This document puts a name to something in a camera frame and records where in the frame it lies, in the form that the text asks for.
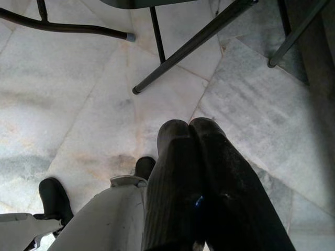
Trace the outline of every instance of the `chair seat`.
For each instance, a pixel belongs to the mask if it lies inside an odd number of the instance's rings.
[[[158,5],[190,2],[195,0],[100,0],[100,1],[119,9],[140,9]]]

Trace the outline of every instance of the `metal chair leg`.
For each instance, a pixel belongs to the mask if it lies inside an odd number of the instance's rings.
[[[214,36],[219,30],[231,23],[235,18],[257,2],[258,0],[236,0],[233,2],[201,31],[186,42],[180,49],[178,49],[172,56],[170,56],[164,63],[157,67],[156,70],[147,76],[141,83],[135,86],[132,89],[132,92],[134,94],[142,92],[143,89],[150,85],[154,80],[171,69],[175,64],[192,53],[200,45]]]
[[[314,20],[316,15],[326,6],[330,0],[316,0],[307,12],[307,16],[304,21],[291,32],[273,57],[268,62],[268,67],[275,67],[279,60],[285,55],[285,53],[292,47],[295,41],[300,37],[300,35],[307,29],[309,24]]]

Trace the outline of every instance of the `marble floor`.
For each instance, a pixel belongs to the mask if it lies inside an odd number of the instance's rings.
[[[158,7],[166,55],[231,2]],[[141,156],[157,157],[163,123],[209,117],[252,164],[297,251],[333,250],[333,137],[322,129],[297,49],[267,67],[284,40],[276,0],[260,1],[137,96],[132,87],[159,65],[149,10],[98,0],[46,5],[52,21],[134,32],[137,40],[0,20],[0,213],[41,213],[38,184],[49,176],[62,181],[76,213],[110,177],[133,174]],[[34,0],[0,7],[39,16]],[[43,238],[39,250],[52,241]]]

